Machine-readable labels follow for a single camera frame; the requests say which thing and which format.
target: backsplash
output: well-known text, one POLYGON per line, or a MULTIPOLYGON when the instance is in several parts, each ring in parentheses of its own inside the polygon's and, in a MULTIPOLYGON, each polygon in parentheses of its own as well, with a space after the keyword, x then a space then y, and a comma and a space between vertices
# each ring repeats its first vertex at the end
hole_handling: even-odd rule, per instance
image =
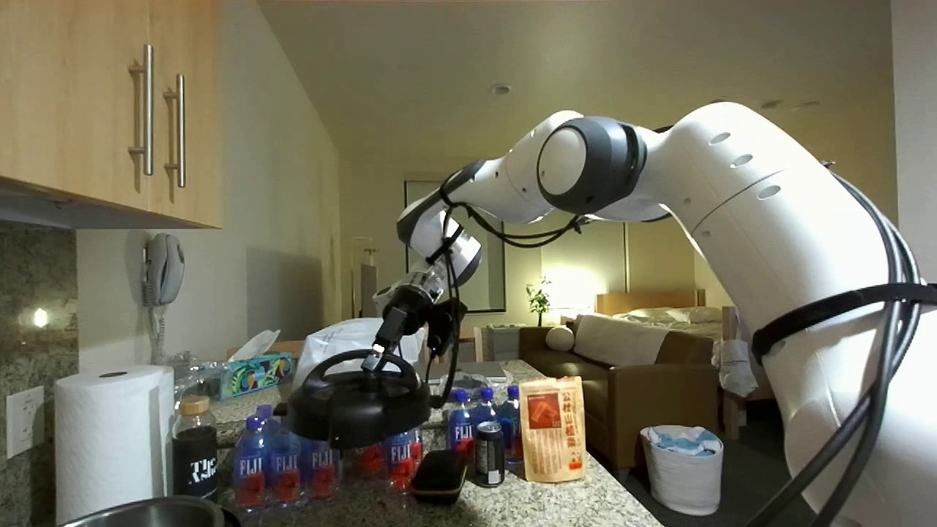
POLYGON ((53 384, 79 372, 75 235, 0 222, 0 523, 53 523, 53 384), (44 387, 44 441, 6 460, 6 394, 44 387))

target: wall outlet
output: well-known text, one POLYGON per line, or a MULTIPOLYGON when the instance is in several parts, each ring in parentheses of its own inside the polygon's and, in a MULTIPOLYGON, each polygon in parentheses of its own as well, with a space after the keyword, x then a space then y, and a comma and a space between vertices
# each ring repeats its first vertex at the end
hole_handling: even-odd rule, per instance
POLYGON ((44 402, 47 402, 44 387, 6 394, 6 460, 44 441, 47 435, 47 424, 41 415, 44 402))

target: ceiling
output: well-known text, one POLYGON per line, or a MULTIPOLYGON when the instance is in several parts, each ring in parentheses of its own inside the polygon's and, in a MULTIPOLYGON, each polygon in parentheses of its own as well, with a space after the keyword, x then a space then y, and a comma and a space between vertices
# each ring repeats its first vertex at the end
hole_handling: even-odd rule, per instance
POLYGON ((459 166, 555 107, 889 99, 886 0, 261 0, 342 159, 459 166))

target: food package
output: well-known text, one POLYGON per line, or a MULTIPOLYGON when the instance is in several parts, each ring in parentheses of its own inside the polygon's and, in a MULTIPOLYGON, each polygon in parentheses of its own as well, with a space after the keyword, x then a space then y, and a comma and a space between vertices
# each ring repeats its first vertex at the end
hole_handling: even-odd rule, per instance
POLYGON ((583 377, 522 380, 522 453, 527 481, 585 475, 583 377))

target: white trash can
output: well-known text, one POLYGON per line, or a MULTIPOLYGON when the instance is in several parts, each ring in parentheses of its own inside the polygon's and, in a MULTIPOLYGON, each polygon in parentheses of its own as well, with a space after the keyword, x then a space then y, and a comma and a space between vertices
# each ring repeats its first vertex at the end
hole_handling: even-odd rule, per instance
POLYGON ((705 428, 645 428, 649 494, 683 514, 710 514, 721 507, 722 441, 705 428))

